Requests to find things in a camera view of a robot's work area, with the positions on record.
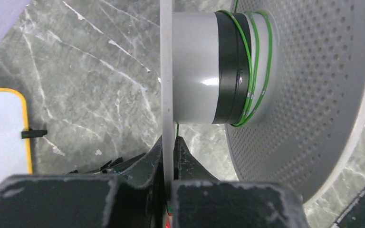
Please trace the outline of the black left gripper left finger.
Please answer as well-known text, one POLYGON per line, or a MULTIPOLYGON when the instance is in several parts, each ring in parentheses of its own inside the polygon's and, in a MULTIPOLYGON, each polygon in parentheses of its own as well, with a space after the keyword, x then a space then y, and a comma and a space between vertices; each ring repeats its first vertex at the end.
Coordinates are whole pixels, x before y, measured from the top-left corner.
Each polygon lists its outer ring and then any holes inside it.
POLYGON ((0 228, 161 228, 162 139, 120 174, 12 175, 0 183, 0 228))

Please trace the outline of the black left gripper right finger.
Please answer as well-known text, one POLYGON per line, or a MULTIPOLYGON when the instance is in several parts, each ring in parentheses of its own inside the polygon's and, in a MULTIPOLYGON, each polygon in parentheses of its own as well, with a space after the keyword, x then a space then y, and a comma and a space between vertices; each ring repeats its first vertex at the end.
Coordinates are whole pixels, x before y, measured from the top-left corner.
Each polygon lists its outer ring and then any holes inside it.
POLYGON ((302 200, 288 185, 221 181, 175 139, 178 179, 172 184, 174 228, 308 228, 302 200))

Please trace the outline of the white perforated filament spool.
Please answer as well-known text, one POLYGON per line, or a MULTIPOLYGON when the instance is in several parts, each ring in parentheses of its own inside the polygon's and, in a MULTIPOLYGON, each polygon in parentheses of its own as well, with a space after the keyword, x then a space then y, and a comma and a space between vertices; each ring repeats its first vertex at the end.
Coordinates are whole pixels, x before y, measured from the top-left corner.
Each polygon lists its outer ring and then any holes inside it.
POLYGON ((163 170, 176 124, 223 124, 241 181, 279 182, 304 205, 344 169, 365 124, 365 0, 160 1, 163 170))

